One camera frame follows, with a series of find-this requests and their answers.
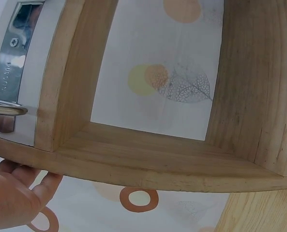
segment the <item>wooden cabinet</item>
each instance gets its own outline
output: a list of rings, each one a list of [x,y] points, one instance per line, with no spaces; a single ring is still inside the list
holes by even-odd
[[[90,122],[117,2],[67,0],[47,60],[34,147],[0,138],[0,156],[148,189],[287,189],[287,0],[225,0],[205,141]]]

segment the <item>brown ring pattern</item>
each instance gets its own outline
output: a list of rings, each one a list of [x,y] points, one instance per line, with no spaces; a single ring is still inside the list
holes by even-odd
[[[36,228],[31,223],[28,224],[27,226],[29,228],[31,228],[33,231],[35,231],[35,232],[58,232],[58,230],[60,228],[60,224],[58,222],[58,219],[57,219],[56,215],[53,213],[53,211],[50,210],[49,208],[45,207],[41,211],[41,213],[43,213],[47,217],[47,219],[48,219],[48,221],[50,223],[50,227],[46,231],[43,231],[43,230],[40,230],[40,229]]]
[[[150,203],[144,206],[138,206],[138,205],[132,204],[129,200],[129,195],[137,191],[144,191],[147,194],[149,194],[151,198]],[[120,192],[121,204],[124,206],[125,209],[131,212],[134,212],[134,213],[143,213],[143,212],[151,211],[157,207],[158,201],[159,201],[159,198],[158,198],[158,194],[156,190],[125,187]]]

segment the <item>screw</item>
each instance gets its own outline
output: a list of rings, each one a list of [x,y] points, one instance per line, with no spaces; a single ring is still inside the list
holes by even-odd
[[[13,38],[10,41],[10,46],[11,47],[16,47],[18,45],[18,38]]]

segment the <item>wooden floor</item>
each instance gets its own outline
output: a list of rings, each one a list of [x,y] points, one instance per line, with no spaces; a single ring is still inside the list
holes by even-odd
[[[287,232],[287,190],[232,193],[216,232]]]

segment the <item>finger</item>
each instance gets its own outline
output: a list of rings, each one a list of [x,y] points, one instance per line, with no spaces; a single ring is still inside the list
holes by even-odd
[[[32,191],[37,196],[40,208],[44,208],[49,201],[53,198],[60,182],[62,180],[62,175],[57,175],[53,173],[48,173],[41,183],[35,186]]]
[[[5,173],[13,172],[20,164],[4,159],[0,162],[0,171]]]
[[[30,187],[39,173],[38,169],[22,165],[12,171],[12,176],[26,187]]]

